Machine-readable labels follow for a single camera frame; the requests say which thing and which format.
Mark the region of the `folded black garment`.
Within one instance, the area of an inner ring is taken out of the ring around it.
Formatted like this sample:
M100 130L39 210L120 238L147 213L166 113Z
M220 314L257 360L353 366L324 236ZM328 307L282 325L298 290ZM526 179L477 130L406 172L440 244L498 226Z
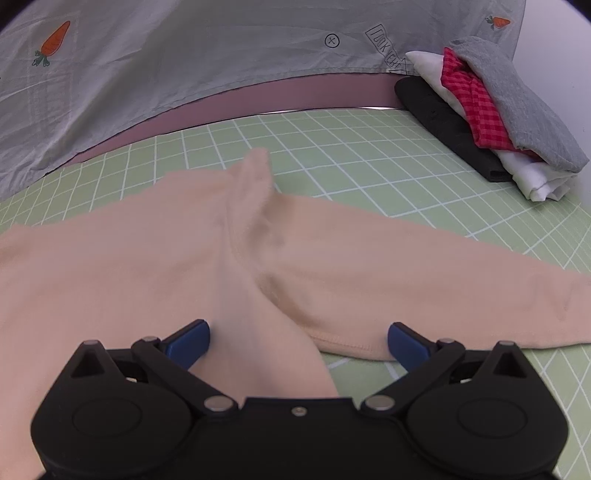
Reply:
M509 182L512 175L491 150L476 145L468 122L421 77L405 77L394 85L403 106L441 143L492 183Z

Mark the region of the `green grid cutting mat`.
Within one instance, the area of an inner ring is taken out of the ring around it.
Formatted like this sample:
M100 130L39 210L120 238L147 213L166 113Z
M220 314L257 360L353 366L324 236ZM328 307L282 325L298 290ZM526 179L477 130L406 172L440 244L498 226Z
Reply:
M513 183L488 182L399 110L263 115L135 142L61 168L4 200L1 237L14 225L42 226L87 214L171 172L226 170L255 149L269 156L280 194L445 230L590 279L590 212L577 198L533 203ZM588 478L590 339L552 348L519 346L568 419L559 477ZM327 352L322 361L336 396L356 400L406 375L391 353L378 361Z

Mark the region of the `folded grey garment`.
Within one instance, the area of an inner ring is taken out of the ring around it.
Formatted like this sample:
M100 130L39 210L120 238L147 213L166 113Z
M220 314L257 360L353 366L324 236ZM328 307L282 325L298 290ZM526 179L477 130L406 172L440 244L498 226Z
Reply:
M497 44L469 36L453 40L450 47L483 81L514 147L537 154L556 170L574 174L583 170L589 163L587 155Z

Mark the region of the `grey carrot print sheet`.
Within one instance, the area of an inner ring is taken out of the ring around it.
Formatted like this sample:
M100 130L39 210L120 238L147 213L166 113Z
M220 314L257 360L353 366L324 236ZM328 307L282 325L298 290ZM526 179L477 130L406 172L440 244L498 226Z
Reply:
M5 1L1 194L151 117L240 87L408 74L477 36L513 55L522 1Z

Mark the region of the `beige long sleeve garment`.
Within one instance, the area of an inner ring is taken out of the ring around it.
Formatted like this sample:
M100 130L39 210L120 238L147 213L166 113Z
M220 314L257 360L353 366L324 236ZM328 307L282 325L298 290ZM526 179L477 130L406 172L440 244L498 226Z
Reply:
M42 470L40 402L78 345L204 319L193 373L236 400L337 395L324 353L385 361L401 322L471 349L590 339L590 279L445 230L280 194L269 156L168 173L84 215L1 237L1 475Z

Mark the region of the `folded white garment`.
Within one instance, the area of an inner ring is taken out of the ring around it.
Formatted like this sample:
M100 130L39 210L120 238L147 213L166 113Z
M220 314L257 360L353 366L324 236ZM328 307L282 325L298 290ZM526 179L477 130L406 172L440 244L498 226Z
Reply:
M444 57L430 52L410 51L407 58L436 94L466 120L465 110L459 100L441 83ZM493 150L493 153L530 201L558 201L570 190L571 179L574 177L572 173L558 171L525 153L508 150Z

